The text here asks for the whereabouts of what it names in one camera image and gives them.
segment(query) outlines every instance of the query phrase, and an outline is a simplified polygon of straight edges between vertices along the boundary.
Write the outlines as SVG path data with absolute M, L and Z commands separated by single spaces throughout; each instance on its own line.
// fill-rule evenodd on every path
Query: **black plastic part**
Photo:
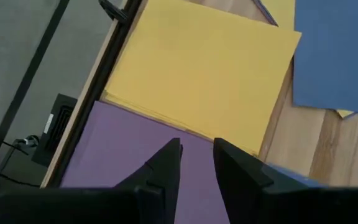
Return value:
M 42 133 L 39 145 L 31 158 L 33 162 L 46 167 L 49 166 L 76 102 L 77 99 L 75 98 L 62 94 L 57 95 L 50 112 L 53 115 L 52 121 L 48 129 Z
M 128 21 L 127 15 L 111 4 L 108 0 L 99 0 L 99 4 L 106 11 L 110 19 L 117 19 L 121 23 L 126 23 Z
M 124 45 L 125 39 L 131 28 L 131 24 L 135 18 L 137 10 L 140 6 L 142 0 L 128 0 L 124 12 L 128 16 L 128 22 L 118 23 L 115 31 L 112 33 L 108 46 L 102 56 L 102 59 L 99 63 L 98 68 L 94 74 L 94 77 L 91 81 L 91 84 L 86 92 L 84 101 L 78 111 L 78 114 L 75 118 L 75 122 L 69 135 L 67 141 L 63 146 L 62 153 L 59 155 L 58 161 L 55 164 L 55 168 L 52 172 L 52 175 L 47 182 L 47 187 L 59 187 L 70 162 L 70 158 L 74 153 L 75 146 L 80 140 L 81 134 L 84 130 L 88 116 L 92 110 L 93 103 L 95 100 L 99 100 L 100 96 L 104 90 L 108 78 L 110 76 L 111 70 L 116 63 L 119 52 Z
M 38 70 L 39 65 L 41 64 L 42 58 L 44 57 L 45 52 L 49 46 L 49 43 L 56 31 L 56 28 L 60 22 L 60 19 L 63 16 L 63 13 L 66 10 L 69 0 L 60 0 L 55 12 L 52 15 L 52 18 L 49 21 L 49 24 L 44 32 L 44 35 L 41 38 L 40 44 L 35 51 L 34 56 L 31 59 L 30 65 L 27 67 L 23 79 L 9 105 L 5 115 L 0 124 L 0 147 L 4 141 L 6 134 L 11 127 L 13 119 L 17 111 L 19 110 L 20 105 L 23 102 L 23 99 L 27 93 L 27 90 L 30 87 L 31 81 L 34 78 L 36 71 Z
M 111 189 L 37 189 L 0 197 L 0 223 L 173 224 L 181 145 L 172 139 Z
M 309 188 L 223 139 L 213 151 L 231 224 L 358 223 L 358 188 Z

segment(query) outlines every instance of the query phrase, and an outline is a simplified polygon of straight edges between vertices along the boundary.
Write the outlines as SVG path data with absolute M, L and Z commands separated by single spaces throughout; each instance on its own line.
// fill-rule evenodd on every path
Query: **black metal bar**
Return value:
M 128 21 L 127 15 L 116 6 L 111 4 L 108 0 L 99 0 L 100 6 L 106 11 L 110 19 L 117 19 L 121 23 L 126 23 Z
M 69 132 L 67 141 L 63 146 L 62 153 L 59 155 L 52 175 L 47 182 L 47 187 L 60 186 L 66 168 L 74 153 L 75 147 L 80 140 L 86 121 L 88 120 L 93 103 L 95 100 L 100 99 L 100 96 L 104 90 L 104 86 L 106 85 L 112 68 L 116 63 L 119 52 L 124 45 L 125 39 L 128 35 L 129 29 L 131 28 L 141 2 L 142 0 L 129 0 L 129 2 L 126 4 L 124 12 L 127 14 L 128 21 L 125 23 L 117 23 L 117 27 L 110 38 L 108 46 L 106 47 L 99 66 L 96 69 L 94 77 L 91 81 L 89 89 L 86 92 L 84 101 L 82 102 L 80 110 L 75 118 L 73 127 Z
M 58 6 L 53 13 L 53 16 L 50 19 L 49 24 L 44 32 L 44 35 L 41 38 L 40 44 L 38 45 L 37 50 L 35 51 L 35 54 L 31 59 L 30 65 L 27 67 L 27 70 L 16 91 L 16 94 L 14 95 L 11 104 L 5 112 L 5 115 L 0 124 L 0 147 L 6 137 L 9 128 L 11 127 L 13 119 L 15 118 L 20 105 L 23 102 L 25 94 L 27 93 L 27 90 L 31 85 L 32 79 L 42 61 L 42 58 L 45 55 L 45 52 L 47 51 L 49 43 L 56 31 L 56 28 L 60 22 L 60 19 L 63 16 L 63 13 L 65 12 L 69 1 L 70 0 L 60 0 L 60 2 L 58 3 Z

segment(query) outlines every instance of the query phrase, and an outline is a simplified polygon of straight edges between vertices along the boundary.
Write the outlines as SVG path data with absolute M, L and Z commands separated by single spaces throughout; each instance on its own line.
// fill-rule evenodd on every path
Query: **wooden table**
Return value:
M 190 0 L 191 2 L 227 11 L 262 22 L 266 18 L 252 0 Z M 136 25 L 147 0 L 143 0 L 136 15 Z M 73 126 L 108 40 L 117 27 L 114 21 L 101 47 L 94 67 L 78 99 L 73 115 L 63 134 L 42 186 L 45 187 L 56 169 L 58 158 Z M 358 115 L 342 120 L 330 110 L 296 108 L 292 106 L 293 63 L 289 65 L 281 92 L 265 133 L 259 158 L 328 185 L 358 185 Z

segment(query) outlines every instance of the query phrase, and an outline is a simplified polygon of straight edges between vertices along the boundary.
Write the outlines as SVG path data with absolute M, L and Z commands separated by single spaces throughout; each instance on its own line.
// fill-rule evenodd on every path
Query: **construction paper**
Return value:
M 358 112 L 358 2 L 296 1 L 294 104 Z
M 347 110 L 336 110 L 336 112 L 338 112 L 339 115 L 341 115 L 342 118 L 347 118 L 347 117 L 349 117 L 350 115 L 356 114 L 356 112 L 347 111 Z
M 229 224 L 211 142 L 105 103 L 94 103 L 62 187 L 113 187 L 172 138 L 183 145 L 175 223 Z
M 106 98 L 258 154 L 299 38 L 198 4 L 149 0 Z
M 281 28 L 294 29 L 295 23 L 295 0 L 254 0 L 271 24 Z M 336 110 L 342 118 L 354 114 L 353 111 Z

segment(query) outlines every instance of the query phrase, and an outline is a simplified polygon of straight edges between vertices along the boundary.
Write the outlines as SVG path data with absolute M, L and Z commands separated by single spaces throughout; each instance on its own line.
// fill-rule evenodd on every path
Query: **black cable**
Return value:
M 5 144 L 5 145 L 7 145 L 7 146 L 11 146 L 12 148 L 14 148 L 14 149 L 17 149 L 18 151 L 20 151 L 20 152 L 22 152 L 23 154 L 25 154 L 25 155 L 29 155 L 27 152 L 25 152 L 23 149 L 20 149 L 20 148 L 18 148 L 18 147 L 16 147 L 16 146 L 13 146 L 12 144 L 9 144 L 9 143 L 7 143 L 7 142 L 2 142 L 3 144 Z
M 10 180 L 12 181 L 13 183 L 16 183 L 16 184 L 22 184 L 22 185 L 27 185 L 27 186 L 31 186 L 31 187 L 40 187 L 40 185 L 36 185 L 36 184 L 29 184 L 29 183 L 25 183 L 25 182 L 21 182 L 21 181 L 18 181 L 18 180 L 15 180 L 15 179 L 12 179 L 2 173 L 0 173 L 0 177 L 4 178 L 4 179 L 7 179 L 7 180 Z

